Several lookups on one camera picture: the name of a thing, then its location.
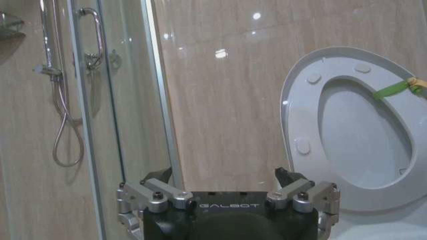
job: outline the white toilet seat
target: white toilet seat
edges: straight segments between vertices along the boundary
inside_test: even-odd
[[[408,171],[380,187],[353,184],[327,158],[319,129],[319,100],[327,83],[346,79],[372,92],[413,74],[380,55],[352,47],[321,49],[294,66],[282,91],[282,128],[291,168],[310,179],[336,182],[342,189],[342,209],[378,211],[397,208],[427,194],[427,101],[409,90],[385,103],[400,119],[412,142]]]

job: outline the toilet lid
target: toilet lid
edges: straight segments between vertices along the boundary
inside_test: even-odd
[[[373,98],[413,76],[369,51],[330,47],[305,56],[286,78],[290,167],[338,184],[342,209],[397,208],[427,194],[427,100],[410,90]]]

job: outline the chrome fixture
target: chrome fixture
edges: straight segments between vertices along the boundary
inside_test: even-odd
[[[62,167],[73,167],[77,165],[85,157],[85,141],[79,133],[78,126],[82,125],[82,118],[74,118],[70,111],[70,99],[69,99],[69,78],[66,73],[66,62],[63,58],[63,45],[61,36],[61,23],[58,16],[57,0],[49,3],[46,0],[41,0],[41,16],[43,25],[45,36],[45,50],[46,50],[46,65],[38,65],[34,69],[37,73],[50,76],[53,84],[53,99],[57,112],[62,118],[61,127],[55,137],[53,157],[55,163]],[[58,149],[62,136],[65,133],[66,125],[70,125],[79,142],[79,157],[73,163],[65,163],[59,160]]]
[[[93,15],[94,21],[95,21],[98,53],[85,54],[86,67],[91,71],[102,65],[103,59],[105,59],[106,43],[105,43],[105,36],[103,36],[103,24],[102,24],[101,15],[94,8],[90,8],[90,7],[81,8],[79,15],[82,17],[86,15]]]

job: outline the shower enclosure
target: shower enclosure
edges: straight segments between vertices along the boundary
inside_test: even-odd
[[[153,3],[69,0],[67,9],[98,232],[127,239],[119,184],[171,167],[183,187]]]

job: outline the shower door frame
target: shower door frame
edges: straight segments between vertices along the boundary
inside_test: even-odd
[[[97,11],[99,12],[101,19],[103,22],[103,0],[97,1]],[[147,35],[146,40],[149,44],[149,58],[150,58],[150,69],[155,73],[158,89],[159,89],[159,99],[161,99],[161,106],[162,106],[162,114],[163,114],[163,126],[165,126],[165,133],[166,133],[166,141],[167,141],[167,150],[169,150],[169,159],[170,164],[173,167],[173,177],[174,177],[174,184],[179,189],[185,189],[185,182],[183,182],[183,172],[182,172],[182,165],[179,161],[179,153],[178,153],[178,144],[177,144],[177,135],[175,135],[175,127],[173,121],[173,111],[171,111],[171,102],[169,96],[169,86],[166,82],[166,72],[165,72],[165,65],[163,65],[163,56],[161,53],[161,43],[159,43],[159,36],[158,36],[158,29],[157,29],[157,20],[155,20],[155,3],[153,0],[141,0],[142,5],[142,15],[143,15],[143,27],[146,30]],[[99,239],[107,239],[106,233],[106,225],[105,225],[105,215],[103,215],[103,199],[101,195],[101,188],[99,188],[99,178],[98,178],[98,168],[97,168],[97,159],[95,159],[95,148],[94,148],[94,136],[93,136],[93,126],[91,126],[91,119],[90,119],[90,99],[86,90],[86,70],[87,66],[82,64],[82,60],[85,56],[82,54],[83,46],[81,44],[81,33],[79,33],[79,14],[78,9],[75,9],[75,0],[67,0],[69,6],[69,18],[70,18],[70,26],[71,26],[71,42],[73,42],[73,50],[74,50],[74,61],[75,61],[75,69],[77,69],[77,80],[78,80],[78,92],[79,92],[79,104],[82,110],[82,119],[83,119],[83,135],[85,135],[85,145],[86,145],[86,153],[87,153],[87,162],[89,162],[89,171],[90,171],[90,181],[91,181],[91,189],[93,189],[93,197],[94,197],[94,208],[95,208],[95,218],[97,218],[97,226],[98,226],[98,233]],[[109,53],[109,46],[105,46],[106,53]],[[110,63],[110,56],[106,54],[105,62]],[[111,106],[113,106],[113,113],[114,113],[114,126],[115,126],[115,137],[117,137],[117,144],[119,149],[119,163],[121,163],[121,171],[122,171],[122,178],[126,181],[126,168],[125,168],[125,160],[122,155],[122,148],[121,148],[121,136],[118,130],[118,116],[115,111],[115,101],[114,101],[114,91],[113,91],[113,77],[111,77],[111,70],[107,64],[107,76],[109,76],[109,88],[111,94]]]

